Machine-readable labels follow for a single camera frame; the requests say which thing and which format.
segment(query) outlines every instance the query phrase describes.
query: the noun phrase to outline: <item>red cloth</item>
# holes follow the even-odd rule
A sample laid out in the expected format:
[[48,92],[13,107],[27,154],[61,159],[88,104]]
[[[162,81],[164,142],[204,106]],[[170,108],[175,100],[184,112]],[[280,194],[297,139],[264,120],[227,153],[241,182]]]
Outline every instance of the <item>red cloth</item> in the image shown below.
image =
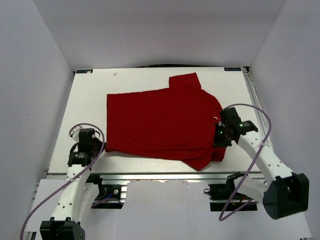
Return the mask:
[[196,73],[170,77],[165,89],[108,94],[106,151],[181,160],[201,170],[224,158],[226,149],[212,146],[221,110]]

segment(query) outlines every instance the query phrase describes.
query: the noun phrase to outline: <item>white panel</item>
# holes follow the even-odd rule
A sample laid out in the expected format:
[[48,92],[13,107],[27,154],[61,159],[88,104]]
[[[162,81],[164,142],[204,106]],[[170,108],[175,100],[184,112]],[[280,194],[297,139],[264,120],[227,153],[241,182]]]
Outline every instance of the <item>white panel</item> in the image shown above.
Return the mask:
[[[95,124],[106,133],[107,94],[168,88],[169,77],[195,72],[202,89],[215,96],[223,108],[236,103],[252,104],[242,71],[225,71],[223,67],[94,69],[93,73],[77,73],[49,173],[66,173],[69,151],[75,144],[68,132],[75,124]],[[253,108],[239,106],[237,111],[243,120],[251,120],[258,126]],[[201,172],[246,171],[251,162],[248,154],[234,144],[227,148],[222,162],[211,162]],[[92,171],[118,174],[195,172],[181,161],[137,157],[118,152],[103,153]]]
[[286,1],[252,64],[252,78],[273,122],[275,153],[310,180],[306,218],[320,239],[320,1]]
[[285,0],[33,0],[77,68],[249,66]]
[[0,238],[13,240],[47,171],[72,71],[31,0],[0,2]]
[[[41,180],[35,203],[63,180]],[[211,212],[205,182],[133,181],[122,209],[92,209],[85,230],[88,240],[299,240],[310,237],[303,213],[273,220],[264,207],[240,211],[223,222]],[[28,231],[39,231],[49,220],[59,196],[45,203],[30,219]]]

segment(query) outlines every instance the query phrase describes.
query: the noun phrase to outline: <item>shirt sleeve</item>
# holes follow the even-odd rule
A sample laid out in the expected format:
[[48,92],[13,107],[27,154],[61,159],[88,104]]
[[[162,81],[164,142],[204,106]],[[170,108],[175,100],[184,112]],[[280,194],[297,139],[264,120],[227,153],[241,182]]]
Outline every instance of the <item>shirt sleeve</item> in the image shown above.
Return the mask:
[[180,88],[201,89],[201,84],[199,82],[197,74],[194,72],[190,74],[171,76],[169,78],[169,88],[170,89],[180,89]]

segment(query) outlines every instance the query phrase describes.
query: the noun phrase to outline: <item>gray wall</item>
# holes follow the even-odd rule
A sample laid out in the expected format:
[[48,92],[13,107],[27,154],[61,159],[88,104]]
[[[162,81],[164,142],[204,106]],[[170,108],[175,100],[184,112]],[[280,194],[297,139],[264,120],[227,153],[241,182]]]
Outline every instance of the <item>gray wall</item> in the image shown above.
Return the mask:
[[251,66],[273,122],[274,150],[310,180],[310,231],[320,239],[320,1],[287,0]]
[[19,239],[73,74],[31,0],[0,0],[0,238]]
[[33,0],[71,68],[249,66],[285,0]]

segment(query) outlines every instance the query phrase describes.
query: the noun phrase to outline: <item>folded fabric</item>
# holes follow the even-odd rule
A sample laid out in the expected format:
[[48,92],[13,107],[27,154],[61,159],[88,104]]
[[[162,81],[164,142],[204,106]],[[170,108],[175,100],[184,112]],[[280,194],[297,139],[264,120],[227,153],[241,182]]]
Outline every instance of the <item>folded fabric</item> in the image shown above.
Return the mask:
[[213,147],[218,100],[201,89],[196,73],[172,76],[169,88],[107,95],[106,151],[181,160],[201,170],[220,162]]

